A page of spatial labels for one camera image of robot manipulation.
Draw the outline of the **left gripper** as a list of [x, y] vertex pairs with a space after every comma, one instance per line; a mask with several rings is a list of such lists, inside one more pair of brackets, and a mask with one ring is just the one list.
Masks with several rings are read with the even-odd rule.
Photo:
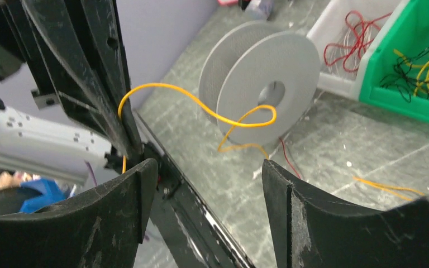
[[0, 1], [0, 81], [26, 62], [37, 87], [55, 93], [69, 118], [107, 137], [94, 105], [96, 82], [81, 45], [81, 2]]

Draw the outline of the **green plastic bin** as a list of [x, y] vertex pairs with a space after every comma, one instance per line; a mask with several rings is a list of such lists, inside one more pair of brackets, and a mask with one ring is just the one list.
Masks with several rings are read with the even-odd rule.
[[359, 99], [429, 123], [429, 1], [409, 1], [369, 59]]

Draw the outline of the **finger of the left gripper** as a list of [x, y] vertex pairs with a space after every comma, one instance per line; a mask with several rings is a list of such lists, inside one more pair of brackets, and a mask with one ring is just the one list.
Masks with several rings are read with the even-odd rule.
[[125, 50], [115, 1], [82, 1], [85, 33], [84, 55], [96, 82], [94, 93], [101, 118], [98, 120], [114, 147], [128, 157], [141, 157], [143, 148], [130, 108], [119, 118], [120, 101], [129, 89]]

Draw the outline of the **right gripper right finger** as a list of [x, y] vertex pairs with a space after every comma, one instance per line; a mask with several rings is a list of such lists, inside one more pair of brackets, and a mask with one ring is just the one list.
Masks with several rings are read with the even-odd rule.
[[272, 160], [263, 162], [262, 182], [278, 267], [429, 267], [429, 196], [371, 209]]

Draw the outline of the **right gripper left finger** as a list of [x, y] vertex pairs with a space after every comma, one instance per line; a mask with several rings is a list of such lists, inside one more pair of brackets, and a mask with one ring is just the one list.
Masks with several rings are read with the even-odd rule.
[[146, 159], [35, 213], [0, 216], [0, 267], [133, 267], [157, 181]]

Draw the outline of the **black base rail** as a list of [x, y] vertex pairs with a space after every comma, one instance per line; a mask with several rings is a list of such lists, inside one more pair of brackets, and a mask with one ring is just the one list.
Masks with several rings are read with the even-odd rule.
[[254, 267], [146, 122], [137, 112], [133, 115], [144, 156], [159, 164], [159, 184], [150, 219], [178, 267]]

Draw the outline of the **white filament spool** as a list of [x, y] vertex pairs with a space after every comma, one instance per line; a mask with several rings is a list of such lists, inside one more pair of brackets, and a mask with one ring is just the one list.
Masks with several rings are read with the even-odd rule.
[[219, 40], [199, 79], [199, 99], [220, 116], [209, 116], [235, 144], [266, 145], [284, 135], [309, 107], [321, 61], [313, 42], [266, 21], [243, 23]]

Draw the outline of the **white plastic bin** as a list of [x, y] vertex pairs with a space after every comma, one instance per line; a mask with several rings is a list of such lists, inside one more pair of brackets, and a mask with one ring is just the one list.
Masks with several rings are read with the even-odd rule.
[[318, 88], [359, 100], [368, 62], [408, 1], [331, 1], [308, 38], [322, 69]]

